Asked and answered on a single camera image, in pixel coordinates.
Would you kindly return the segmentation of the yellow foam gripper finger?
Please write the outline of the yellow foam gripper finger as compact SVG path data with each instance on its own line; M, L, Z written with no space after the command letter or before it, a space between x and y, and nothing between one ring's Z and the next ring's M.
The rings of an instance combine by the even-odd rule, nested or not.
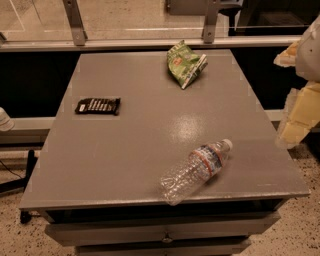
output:
M280 67L295 67L298 46L299 41L290 44L284 51L275 57L273 63Z
M309 81L287 95L275 144L282 149L297 146L320 122L320 83Z

